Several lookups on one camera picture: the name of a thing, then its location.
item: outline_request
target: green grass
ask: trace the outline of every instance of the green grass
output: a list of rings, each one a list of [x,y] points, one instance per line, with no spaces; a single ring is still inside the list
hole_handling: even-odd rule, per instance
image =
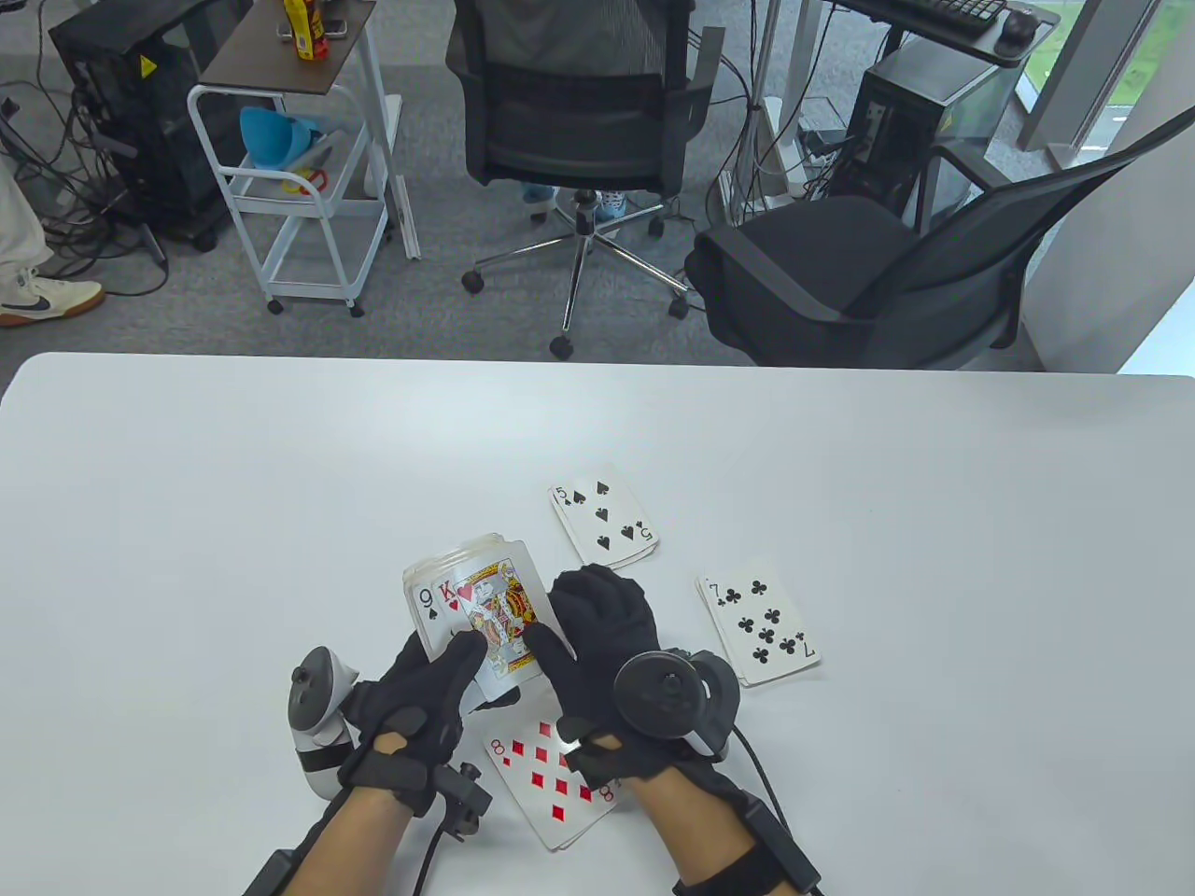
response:
[[[1038,0],[1037,5],[1062,17],[1062,23],[1037,51],[1029,57],[1029,65],[1025,67],[1029,81],[1041,91],[1046,84],[1046,79],[1049,78],[1050,69],[1058,62],[1059,54],[1062,51],[1062,44],[1071,36],[1071,30],[1079,18],[1083,4],[1074,2],[1073,0],[1072,2],[1049,2],[1048,0],[1041,2]],[[1111,99],[1109,100],[1113,105],[1132,106],[1136,104],[1136,100],[1145,92],[1150,79],[1153,78],[1153,73],[1158,70],[1158,66],[1166,57],[1170,42],[1182,30],[1193,6],[1195,6],[1195,0],[1165,0],[1158,14],[1154,16],[1145,38],[1138,47],[1136,55],[1124,72],[1124,76],[1116,85],[1116,90],[1113,91]]]

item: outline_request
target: chair base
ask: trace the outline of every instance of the chair base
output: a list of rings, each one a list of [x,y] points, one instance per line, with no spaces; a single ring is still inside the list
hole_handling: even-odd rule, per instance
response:
[[[466,271],[460,278],[461,286],[470,295],[477,295],[485,288],[485,280],[482,277],[482,270],[485,268],[492,268],[497,264],[503,264],[504,262],[510,262],[516,258],[525,258],[527,256],[534,254],[545,248],[553,248],[556,246],[574,245],[575,254],[572,262],[572,280],[569,284],[569,300],[564,307],[564,323],[560,326],[560,335],[552,339],[549,345],[549,350],[552,355],[560,361],[568,361],[572,355],[572,343],[569,339],[569,329],[572,325],[572,314],[576,309],[577,293],[581,287],[581,277],[584,272],[586,259],[593,252],[595,247],[605,248],[607,252],[613,253],[618,258],[630,264],[632,268],[637,268],[643,274],[649,277],[663,283],[666,287],[673,290],[678,296],[673,301],[673,307],[676,307],[676,301],[685,302],[685,295],[688,293],[688,287],[681,281],[676,280],[669,274],[660,270],[658,268],[648,264],[642,258],[639,258],[633,252],[623,248],[612,240],[607,234],[611,232],[617,232],[626,225],[637,221],[642,217],[651,217],[651,225],[649,227],[649,233],[652,237],[660,237],[663,234],[663,213],[667,209],[666,203],[657,203],[648,208],[638,209],[630,215],[625,215],[617,221],[608,221],[606,223],[596,223],[594,221],[594,211],[598,208],[598,197],[593,190],[577,190],[576,192],[577,213],[576,219],[570,219],[559,207],[556,207],[556,214],[563,220],[572,225],[572,233],[565,233],[559,237],[553,237],[552,239],[543,240],[540,243],[533,243],[528,246],[522,246],[520,248],[511,250],[509,252],[503,252],[497,256],[491,256],[489,258],[482,258],[473,264],[473,269]],[[685,303],[685,312],[687,313],[687,302]],[[684,318],[684,314],[674,314],[673,317]]]

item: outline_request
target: black office chair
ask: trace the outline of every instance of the black office chair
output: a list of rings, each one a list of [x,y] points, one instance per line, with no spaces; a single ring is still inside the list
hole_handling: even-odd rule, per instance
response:
[[[1098,161],[1010,183],[966,143],[942,161],[985,191],[926,235],[870,200],[795,202],[700,234],[685,270],[710,332],[767,367],[956,369],[1017,338],[1025,268],[1046,233],[1092,190],[1195,122],[1195,108]]]
[[[593,0],[594,4],[607,0]],[[667,33],[663,70],[657,74],[586,76],[537,72],[491,62],[477,0],[455,0],[456,22],[448,44],[448,68],[465,93],[465,157],[478,183],[516,179],[576,190],[575,220],[558,207],[572,232],[483,258],[461,277],[472,294],[485,283],[482,269],[576,241],[572,282],[560,336],[552,354],[572,355],[569,326],[586,256],[600,246],[644,274],[684,294],[687,287],[626,251],[603,232],[652,217],[654,235],[663,233],[661,213],[681,189],[685,147],[705,124],[710,92],[722,56],[724,30],[701,32],[693,78],[687,75],[688,19],[692,0],[656,0],[664,7]],[[663,202],[618,221],[595,225],[598,190],[648,190]]]

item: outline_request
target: white metal cart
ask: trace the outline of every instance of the white metal cart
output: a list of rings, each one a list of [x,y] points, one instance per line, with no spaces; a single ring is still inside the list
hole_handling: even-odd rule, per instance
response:
[[[188,108],[200,142],[215,173],[240,235],[258,284],[268,299],[268,308],[281,314],[282,296],[305,299],[336,299],[348,306],[353,317],[364,312],[358,303],[369,269],[382,243],[388,243],[397,223],[403,237],[406,257],[419,257],[415,217],[406,194],[406,182],[397,173],[393,145],[402,111],[402,98],[386,97],[381,69],[369,31],[374,4],[369,0],[342,0],[338,13],[349,24],[344,41],[332,43],[330,59],[302,62],[294,49],[278,41],[277,24],[282,20],[281,4],[258,2],[225,43],[220,54],[200,78],[188,97]],[[357,57],[364,82],[364,96],[358,97],[345,86],[336,84],[351,50]],[[272,100],[275,109],[286,111],[286,96],[302,93],[337,94],[348,100],[354,118],[347,130],[329,141],[331,155],[321,165],[326,183],[312,183],[290,171],[257,168],[246,155],[235,166],[221,164],[203,124],[200,100],[209,93],[262,97]],[[361,159],[368,153],[373,195],[378,200],[350,200],[345,192]],[[245,226],[245,214],[283,217],[274,243],[262,259]],[[288,254],[305,228],[318,228],[327,245],[331,274],[320,281],[305,272],[296,276],[288,270]],[[348,237],[363,243],[357,258],[344,251]]]

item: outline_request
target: blue shoe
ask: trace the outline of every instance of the blue shoe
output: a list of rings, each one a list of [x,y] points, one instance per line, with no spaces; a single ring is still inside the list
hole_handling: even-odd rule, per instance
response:
[[[531,215],[545,215],[556,208],[554,186],[543,184],[523,184],[523,205]]]
[[[626,216],[626,194],[613,190],[601,191],[601,202],[594,211],[594,222],[599,226]],[[608,227],[601,232],[606,239],[618,239],[618,228]]]

